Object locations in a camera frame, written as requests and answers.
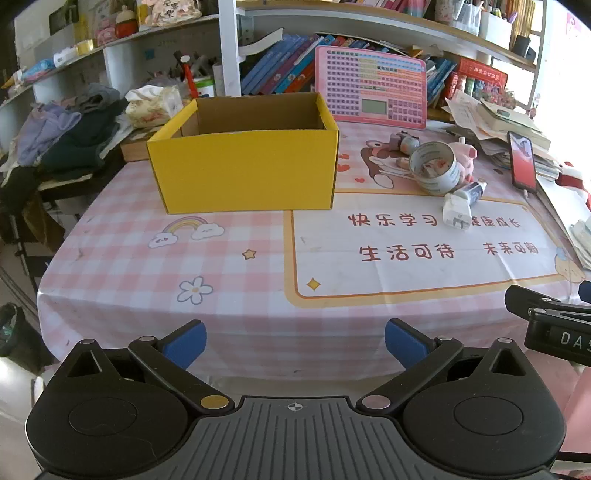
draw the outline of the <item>purple clothing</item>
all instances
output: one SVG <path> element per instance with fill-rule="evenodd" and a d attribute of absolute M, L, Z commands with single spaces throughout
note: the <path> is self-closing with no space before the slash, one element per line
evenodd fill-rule
<path fill-rule="evenodd" d="M 17 137 L 18 164 L 33 165 L 60 137 L 76 125 L 82 114 L 70 112 L 56 103 L 37 105 Z"/>

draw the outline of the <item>floor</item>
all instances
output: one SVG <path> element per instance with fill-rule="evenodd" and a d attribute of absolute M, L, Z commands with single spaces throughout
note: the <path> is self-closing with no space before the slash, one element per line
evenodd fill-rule
<path fill-rule="evenodd" d="M 27 281 L 20 261 L 14 256 L 16 248 L 0 244 L 0 265 L 14 278 L 19 287 L 34 298 L 33 287 Z M 0 281 L 0 305 L 16 303 L 17 299 Z M 0 357 L 0 479 L 31 480 L 40 472 L 25 438 L 25 421 L 33 404 L 33 383 L 36 375 Z"/>

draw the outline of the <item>blue gripper pad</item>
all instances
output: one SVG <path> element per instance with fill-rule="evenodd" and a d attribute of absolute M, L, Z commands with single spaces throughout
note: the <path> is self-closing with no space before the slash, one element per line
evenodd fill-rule
<path fill-rule="evenodd" d="M 199 320 L 193 320 L 163 338 L 159 344 L 166 358 L 186 370 L 205 350 L 207 330 Z"/>
<path fill-rule="evenodd" d="M 433 350 L 433 340 L 398 319 L 386 324 L 384 340 L 386 348 L 405 369 L 420 362 Z"/>
<path fill-rule="evenodd" d="M 591 282 L 583 280 L 579 285 L 579 298 L 586 303 L 591 303 Z"/>

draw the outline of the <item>folded clothes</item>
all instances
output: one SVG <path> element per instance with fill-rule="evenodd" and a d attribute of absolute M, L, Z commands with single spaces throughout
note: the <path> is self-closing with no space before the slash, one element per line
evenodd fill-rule
<path fill-rule="evenodd" d="M 76 97 L 76 104 L 72 110 L 89 113 L 107 108 L 119 100 L 119 90 L 106 87 L 100 83 L 89 83 L 86 90 Z"/>
<path fill-rule="evenodd" d="M 105 109 L 85 113 L 43 155 L 42 171 L 56 180 L 74 180 L 99 170 L 105 163 L 100 152 L 118 130 L 115 118 L 126 106 L 126 100 L 117 100 Z"/>
<path fill-rule="evenodd" d="M 80 113 L 70 112 L 56 103 L 37 105 L 17 137 L 18 164 L 23 167 L 33 165 L 81 118 Z"/>

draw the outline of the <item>cloud print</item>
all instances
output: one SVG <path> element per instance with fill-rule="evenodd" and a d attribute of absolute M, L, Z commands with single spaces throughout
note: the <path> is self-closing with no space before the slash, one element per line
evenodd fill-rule
<path fill-rule="evenodd" d="M 220 236 L 224 233 L 224 229 L 216 223 L 204 223 L 199 225 L 193 233 L 191 238 L 193 240 L 203 240 L 211 236 Z"/>
<path fill-rule="evenodd" d="M 178 237 L 174 233 L 157 233 L 152 240 L 150 240 L 148 246 L 150 248 L 165 247 L 166 245 L 175 244 Z"/>

